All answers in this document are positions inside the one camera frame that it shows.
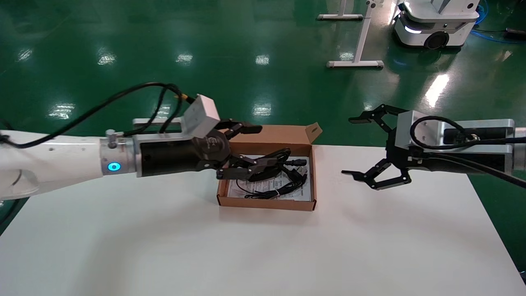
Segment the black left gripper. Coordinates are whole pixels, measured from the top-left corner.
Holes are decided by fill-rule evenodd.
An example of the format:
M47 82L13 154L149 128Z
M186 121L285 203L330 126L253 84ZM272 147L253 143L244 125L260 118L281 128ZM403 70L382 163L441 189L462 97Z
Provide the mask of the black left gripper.
M238 120L220 120L218 130L211 130L203 138L194 137L192 143L198 162L195 171L216 170L218 180L247 180L258 182L280 174L290 153L271 153L251 159L233 154L229 140L239 134L261 133L261 125Z

